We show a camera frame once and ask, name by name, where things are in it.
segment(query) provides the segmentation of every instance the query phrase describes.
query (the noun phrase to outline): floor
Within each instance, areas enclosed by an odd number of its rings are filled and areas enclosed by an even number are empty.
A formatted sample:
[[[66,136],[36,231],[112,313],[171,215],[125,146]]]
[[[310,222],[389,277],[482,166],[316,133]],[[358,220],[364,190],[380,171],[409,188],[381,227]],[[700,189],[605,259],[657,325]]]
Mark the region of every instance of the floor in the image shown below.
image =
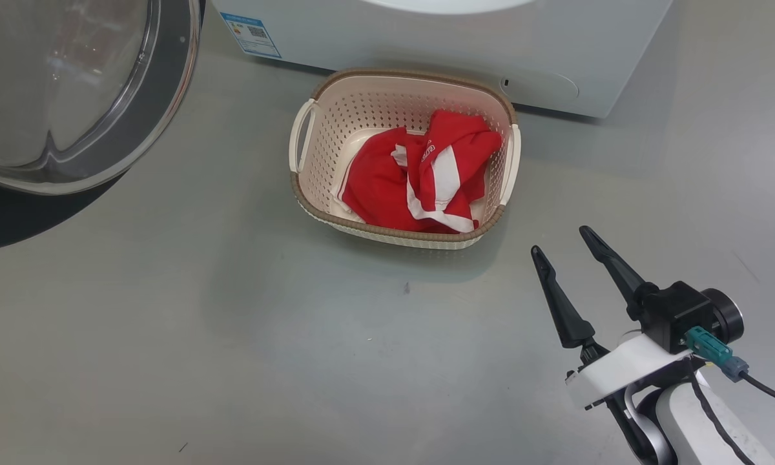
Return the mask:
[[[676,0],[609,118],[523,112],[502,223],[460,253],[311,220],[286,162],[313,74],[205,18],[189,94],[96,203],[0,249],[0,463],[635,463],[574,409],[529,248],[614,347],[635,326],[577,234],[716,287],[775,387],[775,0]],[[706,370],[775,456],[775,401]]]

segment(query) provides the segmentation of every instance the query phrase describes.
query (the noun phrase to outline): laundry basket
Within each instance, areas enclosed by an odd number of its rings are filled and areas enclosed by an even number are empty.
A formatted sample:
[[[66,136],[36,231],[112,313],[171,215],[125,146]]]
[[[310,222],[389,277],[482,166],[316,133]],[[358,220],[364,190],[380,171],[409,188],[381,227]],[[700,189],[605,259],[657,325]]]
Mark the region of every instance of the laundry basket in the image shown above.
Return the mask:
[[[364,224],[340,214],[332,188],[364,141],[399,126],[424,133],[437,109],[481,115],[502,136],[502,149],[488,162],[485,197],[472,205],[478,229],[461,234],[415,233]],[[455,250],[479,241],[502,218],[517,179],[520,129],[511,103],[480,83],[415,71],[346,70],[329,76],[302,106],[290,134],[289,155],[293,192],[316,220],[374,241]]]

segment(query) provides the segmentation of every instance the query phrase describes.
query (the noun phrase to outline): teal connector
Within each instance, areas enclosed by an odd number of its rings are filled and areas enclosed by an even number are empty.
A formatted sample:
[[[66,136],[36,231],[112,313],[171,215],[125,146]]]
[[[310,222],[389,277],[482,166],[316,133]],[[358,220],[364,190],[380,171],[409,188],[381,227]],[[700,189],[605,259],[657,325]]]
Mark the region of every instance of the teal connector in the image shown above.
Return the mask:
[[[741,373],[748,373],[749,365],[742,359],[732,356],[732,349],[700,326],[686,331],[686,347],[695,355],[718,365],[724,375],[733,382],[741,380]]]
[[[732,357],[729,346],[700,326],[686,331],[686,347],[718,367],[722,367]]]

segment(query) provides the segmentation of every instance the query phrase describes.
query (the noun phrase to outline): white stripe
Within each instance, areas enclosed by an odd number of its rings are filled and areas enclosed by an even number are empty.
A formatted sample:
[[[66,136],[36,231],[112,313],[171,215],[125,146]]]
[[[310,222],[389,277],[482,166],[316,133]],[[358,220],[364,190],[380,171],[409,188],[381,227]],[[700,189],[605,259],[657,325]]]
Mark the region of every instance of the white stripe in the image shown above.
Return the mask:
[[[459,170],[456,167],[456,155],[451,145],[440,152],[437,159],[431,163],[431,168],[434,171],[435,205],[437,211],[441,212],[462,185],[459,181]]]
[[[337,179],[336,182],[331,186],[331,192],[333,193],[333,200],[335,201],[338,206],[341,206],[341,208],[349,214],[350,212],[353,212],[353,209],[350,208],[350,206],[346,203],[344,203],[344,200],[341,200],[342,195],[344,195],[344,189],[347,188],[347,177],[350,173],[350,165],[352,165],[352,161],[349,165],[347,165],[347,168],[344,169],[344,174],[341,176],[341,179]]]
[[[399,167],[408,167],[408,150],[405,148],[405,145],[397,144],[396,150],[391,151],[390,156],[393,157]]]
[[[411,182],[408,180],[408,209],[411,211],[414,220],[422,220],[423,218],[431,218],[438,221],[441,224],[450,227],[454,231],[459,233],[470,233],[473,231],[472,218],[464,218],[457,215],[446,214],[446,212],[437,210],[435,212],[428,212],[422,208],[422,203],[417,198],[416,193],[413,192]]]

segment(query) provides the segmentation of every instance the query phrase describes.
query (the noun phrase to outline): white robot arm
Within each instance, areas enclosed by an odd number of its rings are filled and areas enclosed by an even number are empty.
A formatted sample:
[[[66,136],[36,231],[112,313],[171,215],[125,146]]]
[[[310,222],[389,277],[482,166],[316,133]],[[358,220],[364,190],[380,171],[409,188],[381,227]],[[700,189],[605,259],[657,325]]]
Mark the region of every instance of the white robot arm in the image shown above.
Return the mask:
[[[565,380],[573,403],[586,410],[606,404],[640,463],[775,464],[700,373],[709,359],[735,382],[753,382],[748,365],[726,345],[744,331],[735,303],[721,291],[696,291],[683,282],[659,289],[590,227],[580,227],[580,233],[606,265],[641,334],[614,351],[597,344],[594,328],[577,314],[540,247],[532,248],[561,344],[581,347],[583,364],[568,371]],[[646,394],[636,402],[641,391]]]

